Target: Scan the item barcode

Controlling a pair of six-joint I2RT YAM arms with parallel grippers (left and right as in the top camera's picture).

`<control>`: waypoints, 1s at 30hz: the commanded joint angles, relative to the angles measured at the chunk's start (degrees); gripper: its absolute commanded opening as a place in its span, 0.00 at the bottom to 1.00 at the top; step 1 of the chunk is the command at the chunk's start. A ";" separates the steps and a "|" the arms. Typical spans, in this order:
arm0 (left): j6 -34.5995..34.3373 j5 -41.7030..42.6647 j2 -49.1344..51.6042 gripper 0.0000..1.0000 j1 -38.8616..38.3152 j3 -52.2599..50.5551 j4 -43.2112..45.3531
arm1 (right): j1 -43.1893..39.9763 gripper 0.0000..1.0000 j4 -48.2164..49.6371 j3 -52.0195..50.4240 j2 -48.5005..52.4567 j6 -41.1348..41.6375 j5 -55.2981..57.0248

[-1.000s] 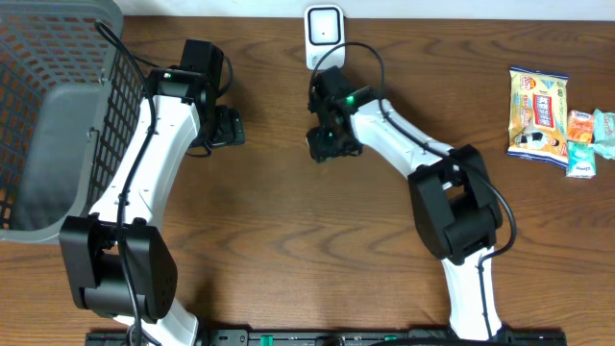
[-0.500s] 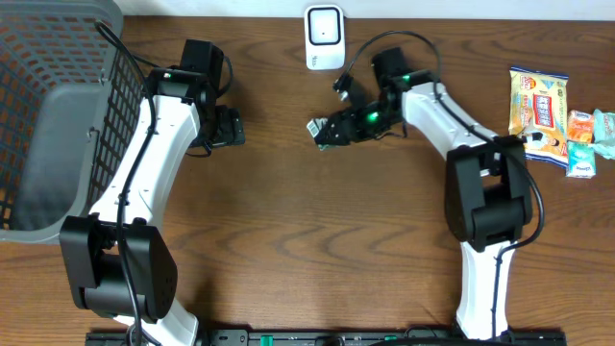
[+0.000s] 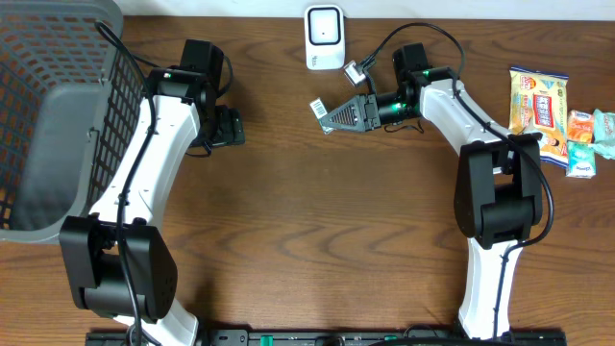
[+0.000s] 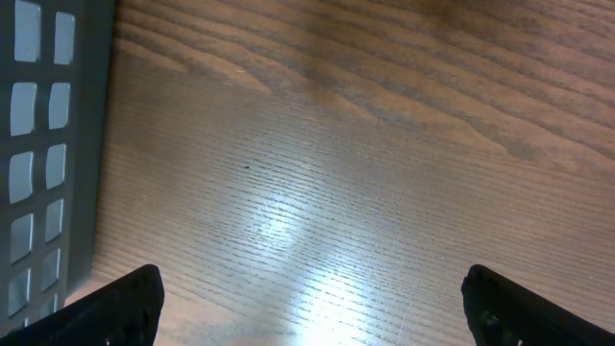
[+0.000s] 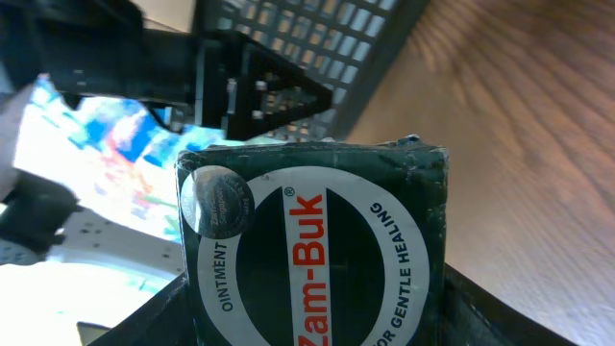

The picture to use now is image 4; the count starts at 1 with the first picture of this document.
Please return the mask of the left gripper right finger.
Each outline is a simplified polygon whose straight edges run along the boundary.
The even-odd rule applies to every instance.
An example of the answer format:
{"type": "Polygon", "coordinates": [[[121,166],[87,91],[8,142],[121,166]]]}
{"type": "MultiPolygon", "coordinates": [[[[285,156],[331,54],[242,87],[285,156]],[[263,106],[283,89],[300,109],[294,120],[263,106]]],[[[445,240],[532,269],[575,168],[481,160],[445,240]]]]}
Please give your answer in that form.
{"type": "Polygon", "coordinates": [[[480,264],[463,279],[463,308],[478,346],[614,346],[614,334],[480,264]]]}

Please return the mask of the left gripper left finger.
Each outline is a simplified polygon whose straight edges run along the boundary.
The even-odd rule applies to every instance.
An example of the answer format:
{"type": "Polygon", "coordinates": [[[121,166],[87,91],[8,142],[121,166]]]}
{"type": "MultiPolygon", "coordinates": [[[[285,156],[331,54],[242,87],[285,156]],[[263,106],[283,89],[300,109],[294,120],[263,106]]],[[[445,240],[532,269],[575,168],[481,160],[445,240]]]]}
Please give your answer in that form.
{"type": "Polygon", "coordinates": [[[146,264],[3,336],[1,346],[153,346],[163,303],[160,270],[146,264]]]}

